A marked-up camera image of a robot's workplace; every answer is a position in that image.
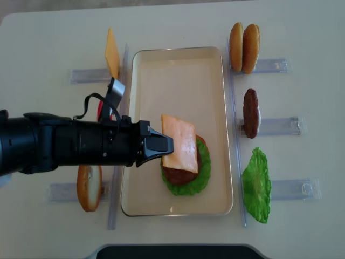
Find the yellow cheese slice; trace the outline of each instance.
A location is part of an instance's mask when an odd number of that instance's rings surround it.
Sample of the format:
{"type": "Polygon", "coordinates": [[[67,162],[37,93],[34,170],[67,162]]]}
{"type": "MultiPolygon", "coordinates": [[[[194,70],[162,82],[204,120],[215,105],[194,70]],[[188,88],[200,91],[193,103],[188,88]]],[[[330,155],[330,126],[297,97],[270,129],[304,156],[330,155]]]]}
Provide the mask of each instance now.
{"type": "Polygon", "coordinates": [[[174,152],[162,157],[163,166],[197,174],[198,162],[194,125],[162,114],[162,133],[174,139],[174,152]]]}
{"type": "Polygon", "coordinates": [[[120,71],[120,57],[112,28],[109,28],[108,30],[105,57],[107,60],[110,74],[113,78],[118,79],[120,71]]]}

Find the red object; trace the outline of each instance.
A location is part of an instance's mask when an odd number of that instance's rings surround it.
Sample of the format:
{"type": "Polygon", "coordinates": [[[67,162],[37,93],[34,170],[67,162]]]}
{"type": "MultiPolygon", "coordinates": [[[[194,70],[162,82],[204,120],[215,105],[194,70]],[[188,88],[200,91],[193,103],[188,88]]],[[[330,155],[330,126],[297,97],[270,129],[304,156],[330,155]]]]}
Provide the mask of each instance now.
{"type": "Polygon", "coordinates": [[[102,107],[103,107],[103,102],[99,101],[98,110],[97,110],[97,121],[99,121],[100,119],[102,107]]]}

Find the lettuce leaf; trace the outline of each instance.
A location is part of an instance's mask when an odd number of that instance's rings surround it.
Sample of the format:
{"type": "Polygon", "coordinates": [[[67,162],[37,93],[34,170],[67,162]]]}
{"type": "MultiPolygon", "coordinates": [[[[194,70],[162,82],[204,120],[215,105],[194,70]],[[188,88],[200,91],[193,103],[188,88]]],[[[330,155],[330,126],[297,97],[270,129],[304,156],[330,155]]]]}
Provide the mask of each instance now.
{"type": "Polygon", "coordinates": [[[168,182],[166,176],[164,175],[162,163],[162,179],[167,185],[168,189],[176,196],[179,195],[194,195],[201,192],[209,182],[211,177],[211,157],[206,145],[199,139],[196,139],[196,146],[199,150],[201,157],[201,169],[197,178],[194,181],[186,183],[185,185],[177,186],[172,185],[168,182]]]}
{"type": "Polygon", "coordinates": [[[267,223],[271,211],[272,184],[267,157],[259,147],[253,150],[249,164],[242,174],[242,183],[247,211],[260,223],[267,223]]]}

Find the bun on holder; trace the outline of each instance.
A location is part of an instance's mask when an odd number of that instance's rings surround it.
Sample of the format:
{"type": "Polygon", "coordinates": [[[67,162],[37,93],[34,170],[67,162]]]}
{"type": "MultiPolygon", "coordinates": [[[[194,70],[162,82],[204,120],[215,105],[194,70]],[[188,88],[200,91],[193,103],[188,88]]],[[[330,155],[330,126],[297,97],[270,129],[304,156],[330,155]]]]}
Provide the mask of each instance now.
{"type": "Polygon", "coordinates": [[[235,23],[230,33],[230,61],[231,66],[236,72],[242,70],[242,52],[243,52],[243,27],[242,23],[235,23]]]}
{"type": "Polygon", "coordinates": [[[243,33],[243,61],[242,71],[246,74],[253,72],[258,60],[260,49],[260,30],[256,24],[248,25],[243,33]]]}

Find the black cable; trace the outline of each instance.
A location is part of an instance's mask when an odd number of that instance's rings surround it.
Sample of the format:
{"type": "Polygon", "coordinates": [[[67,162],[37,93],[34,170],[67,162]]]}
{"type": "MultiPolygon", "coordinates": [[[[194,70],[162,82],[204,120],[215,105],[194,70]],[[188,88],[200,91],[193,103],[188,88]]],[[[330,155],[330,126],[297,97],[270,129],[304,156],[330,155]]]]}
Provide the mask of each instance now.
{"type": "Polygon", "coordinates": [[[74,116],[73,120],[80,120],[85,116],[85,114],[87,113],[87,109],[88,109],[88,101],[90,100],[91,97],[95,97],[95,98],[101,100],[103,102],[103,105],[106,104],[113,110],[115,117],[116,117],[116,123],[118,125],[118,128],[116,129],[116,134],[118,134],[118,132],[120,130],[120,120],[121,120],[120,115],[119,115],[117,109],[107,99],[105,99],[103,96],[101,96],[98,93],[92,93],[85,98],[84,113],[82,115],[74,116]]]}

